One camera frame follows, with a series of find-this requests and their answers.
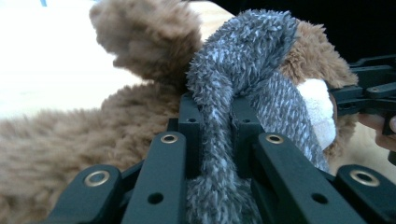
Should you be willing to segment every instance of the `gray fuzzy fabric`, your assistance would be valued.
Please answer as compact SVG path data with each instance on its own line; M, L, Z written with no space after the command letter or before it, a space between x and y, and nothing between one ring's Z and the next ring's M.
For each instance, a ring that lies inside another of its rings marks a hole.
M277 69L294 43L296 22L289 12L247 11L224 23L192 60L188 88L203 114L204 160L202 175L188 184L190 223L262 222L250 181L233 163L235 96L247 97L266 132L285 134L329 170L302 96Z

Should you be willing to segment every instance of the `finger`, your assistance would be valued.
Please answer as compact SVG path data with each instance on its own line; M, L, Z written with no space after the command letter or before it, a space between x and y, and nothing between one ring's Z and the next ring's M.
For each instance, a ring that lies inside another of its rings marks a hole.
M396 116L394 116L389 122L390 128L396 133Z
M379 147L396 151L396 139L395 135L383 135L381 131L376 131L375 142Z
M385 119L378 115L359 114L359 122L367 127L382 131Z

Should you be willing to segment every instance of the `black plastic bar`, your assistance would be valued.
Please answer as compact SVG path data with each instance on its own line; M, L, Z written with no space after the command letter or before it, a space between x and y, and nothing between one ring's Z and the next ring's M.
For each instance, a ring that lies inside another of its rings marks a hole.
M121 223L183 223L185 160L183 134L165 132L155 136Z
M169 119L166 127L167 132L178 132L178 119Z
M369 223L396 223L396 186L360 165L338 170L334 186Z
M125 190L130 190L134 188L134 185L136 184L137 178L139 177L140 170L142 169L144 162L145 161L142 160L122 172L122 185L125 187Z
M49 217L39 223L112 223L123 193L121 174L116 167L94 165L75 177Z
M347 86L342 89L329 90L335 101L341 102L345 100L358 99L363 96L363 88L359 86Z
M390 99L355 99L337 102L337 114L384 114L396 112L396 100Z
M391 151L391 152L388 154L388 161L389 161L390 163L392 163L394 166L396 166L396 152Z
M394 67L390 65L356 67L351 72L358 75L359 86L364 89L396 81Z
M289 138L262 133L254 148L265 172L262 175L267 176L278 198L275 211L262 206L263 219L272 217L273 223L365 223ZM253 193L260 199L257 190Z
M186 176L193 179L201 173L202 138L201 114L192 99L191 93L185 93L180 100L178 131L187 139Z
M396 82L367 88L366 92L373 99L396 96Z
M350 63L349 66L353 69L355 67L373 66L378 64L395 64L396 54L381 55L371 58L362 58L355 63Z
M274 193L271 185L263 185L256 178L251 179L251 192L256 201L257 207L260 210L262 223L272 224L276 223L277 206L279 199Z
M233 161L241 178L250 178L250 146L263 132L256 112L245 97L233 99Z

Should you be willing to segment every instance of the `metal ring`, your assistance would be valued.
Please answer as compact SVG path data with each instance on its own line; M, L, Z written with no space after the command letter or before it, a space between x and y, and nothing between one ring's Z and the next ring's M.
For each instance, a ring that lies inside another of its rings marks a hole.
M167 134L161 138L161 141L165 144L172 144L177 141L177 136L174 134Z
M269 134L265 137L265 139L273 144L282 144L284 142L283 138L276 134Z
M96 175L103 175L102 179L95 180L92 179ZM110 178L110 173L108 171L95 171L93 173L90 173L85 177L84 183L88 187L98 187L100 185L103 185L107 182L107 180Z
M374 175L362 171L362 170L353 170L350 173L350 176L358 181L359 183L365 185L365 186L369 186L369 187L378 187L379 186L379 180L378 178L376 178Z

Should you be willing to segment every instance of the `brown plush toy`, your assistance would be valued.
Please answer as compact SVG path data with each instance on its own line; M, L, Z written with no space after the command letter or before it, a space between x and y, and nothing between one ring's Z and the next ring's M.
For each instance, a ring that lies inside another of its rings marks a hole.
M142 161L154 135L177 117L189 62L203 45L199 17L189 3L102 0L90 18L97 41L117 56L114 65L148 82L119 90L100 109L1 120L0 223L42 220L67 184L89 166L105 163L125 170ZM281 72L295 85L308 78L333 88L357 84L323 32L320 25L299 21ZM335 140L325 149L330 164L345 150L356 121L356 116L336 119Z

